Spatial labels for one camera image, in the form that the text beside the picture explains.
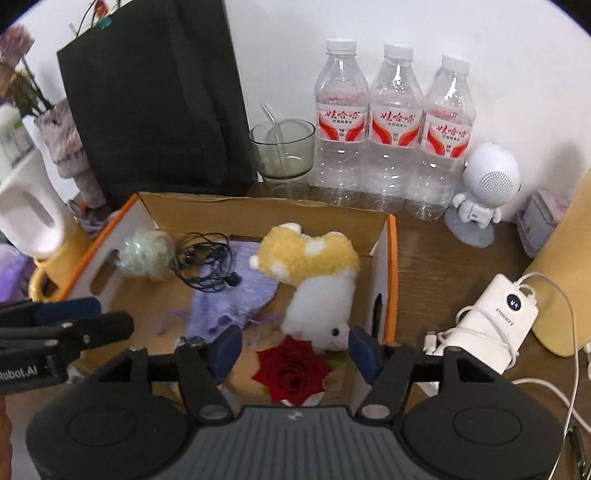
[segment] bottle label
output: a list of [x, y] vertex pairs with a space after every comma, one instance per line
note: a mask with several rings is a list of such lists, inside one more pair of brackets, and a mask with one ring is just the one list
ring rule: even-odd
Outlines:
[[316, 135], [334, 142], [365, 140], [367, 107], [316, 104]]
[[418, 141], [422, 110], [378, 105], [372, 108], [369, 139], [378, 144], [414, 147]]
[[468, 147], [472, 127], [427, 114], [421, 148], [427, 153], [460, 158]]

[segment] plush toy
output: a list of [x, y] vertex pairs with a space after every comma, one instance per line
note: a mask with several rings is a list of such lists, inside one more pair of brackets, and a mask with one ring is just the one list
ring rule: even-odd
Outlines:
[[295, 287], [281, 331], [309, 340], [316, 353], [348, 347], [359, 257], [340, 232], [312, 238], [297, 223], [273, 227], [250, 266]]

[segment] white cable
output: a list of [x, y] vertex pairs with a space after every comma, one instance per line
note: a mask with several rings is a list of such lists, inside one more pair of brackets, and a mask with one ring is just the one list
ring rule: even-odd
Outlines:
[[425, 335], [425, 340], [423, 342], [423, 352], [427, 355], [432, 355], [437, 350], [437, 335], [435, 332], [427, 332]]
[[[566, 434], [569, 429], [571, 416], [574, 416], [574, 418], [577, 419], [577, 421], [585, 429], [585, 431], [587, 431], [589, 434], [591, 434], [591, 427], [583, 420], [583, 418], [579, 415], [579, 413], [574, 409], [574, 401], [577, 396], [577, 389], [579, 387], [579, 356], [577, 354], [578, 353], [577, 324], [574, 320], [573, 306], [572, 306], [566, 292], [562, 288], [560, 288], [560, 286], [554, 280], [552, 280], [550, 277], [548, 277], [547, 275], [545, 275], [541, 272], [530, 272], [526, 275], [523, 275], [519, 280], [517, 280], [515, 282], [515, 285], [517, 286], [518, 289], [520, 289], [520, 290], [525, 289], [525, 290], [530, 291], [530, 294], [534, 298], [534, 302], [535, 302], [535, 297], [536, 297], [535, 290], [530, 285], [523, 283], [524, 280], [527, 280], [528, 278], [531, 278], [531, 277], [541, 277], [541, 278], [544, 278], [546, 281], [548, 281], [564, 297], [564, 299], [566, 300], [566, 303], [569, 306], [570, 320], [571, 320], [571, 324], [572, 324], [573, 352], [574, 352], [574, 355], [573, 355], [574, 356], [573, 393], [572, 393], [571, 399], [569, 401], [569, 399], [566, 397], [566, 395], [564, 395], [555, 385], [553, 385], [550, 382], [543, 380], [541, 378], [520, 378], [518, 380], [515, 380], [513, 383], [515, 385], [521, 385], [521, 384], [526, 384], [526, 383], [542, 385], [542, 386], [550, 389], [552, 392], [554, 392], [565, 403], [565, 405], [568, 407], [568, 411], [566, 414], [566, 420], [564, 421], [563, 441], [566, 438]], [[462, 314], [465, 312], [468, 312], [469, 310], [475, 310], [475, 311], [479, 312], [481, 315], [483, 315], [491, 323], [491, 325], [493, 326], [493, 328], [495, 329], [495, 331], [497, 332], [497, 334], [499, 335], [501, 340], [493, 338], [485, 333], [478, 332], [477, 330], [472, 330], [472, 329], [467, 329], [467, 328], [462, 328], [462, 327], [456, 326], [454, 328], [446, 330], [445, 332], [440, 332], [437, 334], [437, 338], [441, 342], [441, 344], [444, 346], [446, 345], [446, 338], [447, 338], [447, 335], [449, 335], [450, 333], [453, 333], [453, 332], [469, 333], [471, 335], [475, 335], [480, 338], [485, 338], [490, 342], [496, 343], [497, 345], [503, 346], [511, 354], [511, 363], [507, 366], [507, 368], [509, 369], [512, 366], [514, 366], [515, 361], [517, 360], [518, 352], [511, 345], [511, 342], [507, 338], [507, 335], [505, 334], [505, 332], [496, 324], [496, 320], [486, 310], [484, 310], [478, 306], [475, 306], [475, 305], [471, 305], [469, 307], [464, 307], [456, 315], [456, 325], [459, 323], [459, 321], [461, 319], [460, 317], [462, 316]], [[589, 376], [589, 378], [591, 380], [591, 364], [589, 365], [589, 368], [587, 369], [587, 376]], [[560, 459], [560, 454], [558, 454], [558, 458], [556, 459], [556, 462], [554, 463], [554, 467], [552, 468], [552, 471], [551, 471], [550, 475], [548, 476], [548, 480], [551, 480], [552, 477], [554, 476], [554, 472], [556, 471], [556, 467], [558, 466], [559, 459]], [[587, 474], [587, 478], [585, 480], [591, 480], [591, 468], [589, 469], [589, 473]]]
[[[566, 397], [566, 395], [564, 395], [558, 389], [558, 387], [556, 387], [556, 385], [554, 385], [542, 378], [520, 378], [518, 380], [513, 380], [512, 383], [514, 385], [532, 384], [532, 385], [541, 385], [542, 387], [546, 387], [550, 391], [555, 393], [555, 395], [558, 396], [558, 398], [563, 401], [564, 405], [566, 405], [567, 407], [569, 406], [569, 399]], [[579, 425], [581, 425], [582, 428], [588, 434], [591, 435], [591, 426], [589, 426], [589, 424], [583, 420], [583, 417], [581, 417], [581, 415], [579, 414], [579, 412], [577, 412], [577, 410], [575, 408], [573, 408], [573, 417], [576, 418], [577, 421], [579, 422]]]
[[[566, 303], [569, 305], [569, 310], [570, 310], [570, 320], [572, 322], [572, 334], [573, 334], [573, 356], [574, 356], [574, 386], [573, 386], [573, 394], [571, 396], [570, 402], [569, 402], [569, 409], [566, 413], [566, 420], [564, 421], [564, 432], [563, 432], [563, 441], [566, 438], [566, 434], [568, 432], [569, 429], [569, 424], [570, 424], [570, 418], [573, 415], [574, 412], [574, 399], [577, 396], [577, 389], [579, 387], [579, 356], [578, 356], [578, 349], [577, 349], [577, 324], [574, 321], [574, 311], [573, 311], [573, 306], [570, 303], [569, 297], [566, 294], [566, 292], [560, 288], [560, 286], [554, 281], [552, 280], [549, 276], [541, 273], [541, 272], [530, 272], [526, 275], [523, 275], [519, 280], [517, 280], [515, 283], [517, 284], [518, 288], [521, 288], [521, 284], [524, 282], [524, 280], [527, 280], [528, 278], [531, 277], [541, 277], [544, 278], [546, 281], [548, 281], [550, 284], [552, 284], [552, 286], [558, 290], [560, 292], [560, 294], [564, 297], [564, 299], [566, 300]], [[558, 460], [560, 459], [560, 454], [558, 454], [558, 458], [556, 459], [556, 462], [554, 464], [554, 468], [552, 469], [552, 471], [550, 472], [550, 476], [548, 477], [548, 480], [551, 480], [551, 478], [554, 475], [554, 472], [556, 471], [556, 467], [558, 466]], [[586, 480], [589, 480], [591, 476], [591, 470], [589, 471], [589, 474], [587, 475]]]
[[587, 355], [587, 378], [591, 381], [591, 342], [583, 345], [583, 352]]
[[458, 323], [460, 323], [460, 321], [462, 319], [461, 318], [462, 315], [466, 312], [469, 312], [470, 310], [474, 310], [475, 312], [480, 313], [484, 318], [486, 318], [490, 322], [492, 327], [495, 329], [495, 331], [497, 332], [497, 334], [499, 335], [501, 340], [491, 337], [490, 335], [487, 335], [485, 333], [479, 332], [478, 330], [472, 330], [470, 328], [455, 326], [453, 328], [450, 328], [449, 330], [446, 330], [445, 332], [439, 332], [437, 334], [437, 339], [439, 340], [439, 342], [443, 346], [447, 346], [446, 339], [447, 339], [447, 336], [450, 335], [451, 333], [453, 333], [453, 332], [468, 333], [470, 335], [474, 335], [479, 338], [484, 338], [485, 340], [488, 340], [492, 343], [495, 343], [495, 344], [505, 348], [509, 352], [509, 354], [511, 355], [511, 363], [509, 363], [507, 368], [511, 368], [513, 365], [515, 365], [515, 362], [517, 361], [517, 356], [519, 355], [519, 353], [517, 352], [517, 350], [515, 350], [515, 348], [513, 348], [513, 346], [511, 345], [511, 342], [509, 341], [509, 339], [508, 339], [506, 333], [503, 331], [503, 329], [496, 324], [496, 319], [490, 313], [488, 313], [485, 309], [483, 309], [477, 305], [470, 305], [470, 306], [462, 308], [462, 310], [460, 310], [458, 313], [456, 313], [456, 325]]

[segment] plush toy ear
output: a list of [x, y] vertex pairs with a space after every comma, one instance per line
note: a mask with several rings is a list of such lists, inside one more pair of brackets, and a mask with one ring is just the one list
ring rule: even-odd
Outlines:
[[280, 226], [284, 226], [285, 228], [288, 228], [289, 230], [294, 231], [298, 235], [301, 234], [301, 226], [297, 223], [283, 223]]
[[252, 255], [248, 259], [248, 266], [251, 267], [253, 270], [258, 270], [259, 269], [258, 255]]

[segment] cardboard box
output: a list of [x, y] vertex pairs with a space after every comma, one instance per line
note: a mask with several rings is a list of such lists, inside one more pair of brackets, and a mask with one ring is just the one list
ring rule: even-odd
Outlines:
[[[114, 267], [116, 252], [138, 228], [160, 229], [174, 236], [221, 232], [230, 238], [260, 240], [273, 226], [287, 222], [299, 223], [304, 233], [311, 236], [339, 231], [351, 240], [361, 259], [361, 271], [349, 323], [363, 326], [382, 343], [394, 340], [398, 267], [393, 216], [305, 200], [141, 193], [133, 196], [103, 230], [61, 294], [62, 299], [94, 295], [104, 311], [126, 310], [135, 319], [135, 333], [130, 341], [88, 352], [87, 365], [94, 368], [129, 346], [146, 346], [154, 355], [170, 353], [184, 332], [184, 322], [174, 313], [189, 309], [191, 288], [175, 277], [163, 282], [123, 278]], [[261, 315], [284, 311], [292, 293], [291, 287], [281, 285]], [[163, 325], [165, 332], [157, 335]], [[281, 342], [279, 322], [249, 326], [244, 330], [244, 338], [242, 355], [228, 385], [242, 404], [268, 404], [262, 386], [251, 377], [258, 369], [256, 350]], [[329, 353], [326, 361], [335, 370], [326, 379], [323, 403], [355, 407], [368, 386], [346, 352]]]

